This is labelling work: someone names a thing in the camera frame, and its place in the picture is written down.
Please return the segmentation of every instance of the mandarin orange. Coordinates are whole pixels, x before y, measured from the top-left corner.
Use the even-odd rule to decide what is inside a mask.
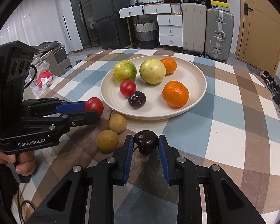
[[[166,68],[166,74],[174,72],[177,68],[176,61],[171,57],[161,59],[161,62],[164,64]]]
[[[165,85],[162,96],[167,104],[177,108],[188,102],[189,91],[184,84],[178,81],[170,81]]]

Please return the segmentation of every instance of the dark plum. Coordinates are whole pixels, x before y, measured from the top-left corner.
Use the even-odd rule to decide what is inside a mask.
[[[134,109],[138,109],[140,107],[142,107],[145,102],[146,102],[146,97],[145,94],[143,92],[140,91],[136,91],[133,92],[129,98],[127,99],[127,101],[129,102],[129,105],[134,108]]]
[[[134,143],[141,154],[149,155],[158,146],[158,136],[151,130],[142,130],[134,135]]]

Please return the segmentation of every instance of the white plate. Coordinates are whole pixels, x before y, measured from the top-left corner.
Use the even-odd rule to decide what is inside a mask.
[[[148,84],[140,77],[139,68],[142,62],[147,59],[155,58],[161,60],[163,58],[172,57],[177,63],[177,69],[174,73],[166,75],[159,84]],[[168,55],[147,55],[130,59],[136,68],[137,76],[135,83],[137,91],[141,91],[146,96],[146,103],[139,109],[132,108],[127,98],[125,98],[119,90],[120,83],[113,79],[112,71],[109,71],[103,78],[101,83],[101,96],[104,102],[115,111],[127,115],[135,119],[167,119],[180,115],[194,105],[196,105],[204,96],[206,91],[206,79],[202,71],[193,63],[186,60]],[[180,108],[169,106],[162,97],[162,91],[166,83],[169,81],[179,81],[189,90],[190,97],[188,102]]]

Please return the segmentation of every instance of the wooden door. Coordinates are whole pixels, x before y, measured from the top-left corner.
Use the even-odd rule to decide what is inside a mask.
[[[280,60],[280,14],[268,0],[244,0],[238,59],[275,74]]]

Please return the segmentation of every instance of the cable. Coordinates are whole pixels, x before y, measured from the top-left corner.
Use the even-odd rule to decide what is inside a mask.
[[[24,200],[21,204],[20,204],[20,187],[18,188],[18,192],[17,192],[17,199],[18,199],[18,212],[19,212],[19,218],[20,218],[20,222],[21,224],[25,224],[24,218],[23,218],[23,214],[22,214],[22,208],[24,206],[25,203],[29,204],[32,209],[35,211],[35,207],[34,205],[28,201],[28,200]]]
[[[35,79],[35,77],[36,77],[36,73],[37,73],[37,71],[36,71],[36,67],[35,67],[34,65],[32,65],[32,64],[31,64],[30,68],[33,68],[33,69],[34,69],[34,71],[35,71],[35,73],[34,73],[34,76],[33,76],[33,77],[32,77],[32,79],[31,79],[31,81],[30,81],[30,82],[28,82],[28,84],[24,87],[24,89],[26,89],[27,87],[29,87],[29,85],[33,82],[33,80],[34,80],[34,79]]]

